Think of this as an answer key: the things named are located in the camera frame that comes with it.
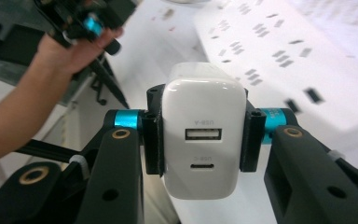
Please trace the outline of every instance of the finger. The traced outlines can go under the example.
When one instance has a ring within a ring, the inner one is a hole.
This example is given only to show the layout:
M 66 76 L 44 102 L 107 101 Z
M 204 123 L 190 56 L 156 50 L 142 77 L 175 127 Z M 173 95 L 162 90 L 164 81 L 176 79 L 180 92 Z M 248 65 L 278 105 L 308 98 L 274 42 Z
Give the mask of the finger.
M 104 49 L 110 44 L 110 42 L 112 42 L 113 39 L 115 39 L 115 36 L 116 35 L 112 30 L 106 29 L 103 31 L 103 34 L 95 40 L 95 43 L 98 48 Z
M 117 29 L 113 30 L 113 33 L 115 35 L 115 38 L 119 38 L 124 34 L 123 27 L 118 27 Z
M 58 43 L 57 40 L 47 34 L 43 35 L 42 39 L 39 41 L 38 47 L 46 49 L 63 49 L 63 46 Z

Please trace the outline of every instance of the usb-a port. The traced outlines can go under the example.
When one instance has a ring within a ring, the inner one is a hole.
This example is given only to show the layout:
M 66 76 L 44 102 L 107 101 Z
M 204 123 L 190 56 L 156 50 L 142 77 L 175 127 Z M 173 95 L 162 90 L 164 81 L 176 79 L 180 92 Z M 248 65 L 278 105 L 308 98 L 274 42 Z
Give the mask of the usb-a port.
M 222 129 L 186 129 L 186 140 L 220 140 Z

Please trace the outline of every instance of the black mark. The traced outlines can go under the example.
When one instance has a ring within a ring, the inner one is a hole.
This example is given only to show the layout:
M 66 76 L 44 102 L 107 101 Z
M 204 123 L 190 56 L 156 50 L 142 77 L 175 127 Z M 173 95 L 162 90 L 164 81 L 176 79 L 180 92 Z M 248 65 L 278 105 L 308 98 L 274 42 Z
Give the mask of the black mark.
M 289 44 L 299 44 L 299 43 L 302 43 L 304 42 L 304 40 L 294 40 L 292 42 L 289 42 Z
M 283 55 L 284 53 L 285 53 L 284 50 L 279 50 L 279 51 L 277 51 L 276 53 L 274 53 L 274 54 L 272 55 L 272 57 L 279 57 L 279 56 Z
M 250 75 L 253 74 L 255 71 L 256 71 L 255 69 L 251 69 L 251 70 L 247 71 L 247 72 L 245 73 L 245 75 L 250 76 Z
M 261 33 L 260 35 L 258 35 L 258 37 L 264 37 L 265 35 L 267 35 L 269 33 L 269 31 L 265 31 L 263 33 Z
M 258 30 L 260 27 L 263 26 L 263 23 L 258 23 L 255 27 L 254 30 Z
M 258 74 L 254 74 L 251 77 L 248 77 L 249 80 L 255 80 L 256 78 L 258 78 L 259 75 Z
M 237 46 L 239 43 L 240 43 L 240 41 L 234 42 L 234 43 L 232 43 L 232 44 L 230 45 L 230 47 L 235 47 L 235 46 Z
M 240 5 L 240 6 L 238 7 L 238 9 L 240 10 L 240 13 L 241 13 L 242 15 L 246 15 L 246 14 L 248 14 L 248 13 L 251 11 L 251 9 L 249 8 L 249 6 L 248 6 L 247 4 L 242 4 L 242 5 Z
M 222 31 L 226 31 L 230 28 L 230 26 L 226 20 L 220 21 L 218 25 L 220 26 L 220 29 Z
M 239 49 L 239 50 L 235 51 L 235 54 L 239 55 L 239 54 L 241 54 L 243 51 L 244 51 L 244 49 Z
M 281 58 L 277 59 L 276 62 L 277 63 L 282 63 L 283 61 L 285 61 L 286 59 L 288 59 L 289 56 L 287 55 L 283 55 Z
M 282 26 L 282 24 L 283 24 L 283 22 L 284 22 L 284 20 L 278 20 L 276 23 L 275 23 L 275 25 L 274 25 L 274 27 L 281 27 Z
M 307 58 L 310 55 L 312 49 L 303 49 L 300 53 L 300 57 Z
M 165 12 L 163 20 L 166 21 L 167 19 L 170 19 L 170 18 L 173 16 L 173 13 L 174 13 L 174 12 L 175 12 L 175 11 L 174 11 L 173 9 L 169 8 L 169 9 Z
M 282 63 L 282 64 L 280 65 L 280 67 L 287 67 L 287 66 L 289 66 L 289 65 L 292 64 L 292 63 L 293 63 L 293 61 L 286 61 L 286 62 Z
M 237 45 L 234 48 L 232 48 L 232 50 L 237 50 L 237 49 L 240 49 L 241 47 L 242 47 L 242 45 Z
M 309 96 L 313 103 L 318 105 L 324 102 L 324 99 L 322 99 L 320 94 L 314 88 L 308 88 L 304 90 L 304 92 Z
M 251 83 L 251 85 L 252 86 L 256 86 L 256 85 L 258 85 L 260 82 L 262 82 L 263 80 L 261 80 L 261 79 L 257 79 L 257 80 L 255 80 L 254 82 L 252 82 Z
M 292 99 L 288 99 L 284 103 L 287 106 L 289 106 L 289 108 L 293 111 L 293 113 L 295 113 L 295 114 L 301 113 L 301 110 L 298 108 L 295 101 L 293 101 Z
M 276 17 L 276 16 L 278 16 L 278 14 L 272 14 L 270 16 L 267 16 L 267 18 L 272 18 L 272 17 Z
M 256 31 L 257 34 L 260 34 L 261 32 L 265 31 L 267 28 L 266 27 L 260 27 L 260 29 L 258 29 Z
M 226 51 L 227 51 L 226 49 L 222 49 L 222 50 L 220 50 L 219 56 L 223 56 L 223 55 L 225 55 Z

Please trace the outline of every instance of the human arm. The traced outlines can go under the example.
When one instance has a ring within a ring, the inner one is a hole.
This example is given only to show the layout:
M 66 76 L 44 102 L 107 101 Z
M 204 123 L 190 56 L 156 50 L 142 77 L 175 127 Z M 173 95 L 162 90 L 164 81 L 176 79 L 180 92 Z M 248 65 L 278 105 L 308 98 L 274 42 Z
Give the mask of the human arm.
M 25 145 L 43 126 L 72 75 L 92 62 L 122 29 L 105 30 L 94 42 L 69 49 L 45 35 L 17 87 L 0 102 L 0 158 Z

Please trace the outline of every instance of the white surface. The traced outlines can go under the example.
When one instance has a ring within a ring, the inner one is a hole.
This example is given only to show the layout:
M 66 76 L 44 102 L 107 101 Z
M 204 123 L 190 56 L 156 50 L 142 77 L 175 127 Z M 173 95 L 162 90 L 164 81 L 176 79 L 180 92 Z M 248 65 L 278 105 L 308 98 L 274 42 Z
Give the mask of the white surface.
M 195 19 L 210 62 L 235 77 L 256 107 L 296 103 L 301 126 L 329 147 L 358 145 L 358 61 L 286 0 L 212 1 Z M 314 103 L 314 89 L 323 99 Z M 348 158 L 358 166 L 358 161 Z
M 179 63 L 171 76 L 161 101 L 165 186 L 178 199 L 225 198 L 237 184 L 246 92 L 210 63 Z M 220 129 L 221 138 L 186 140 L 187 129 Z
M 312 24 L 358 61 L 358 1 L 289 0 Z
M 193 26 L 203 4 L 144 0 L 118 40 L 122 48 L 110 57 L 120 88 L 133 109 L 146 109 L 146 91 L 168 80 L 177 63 L 206 62 Z

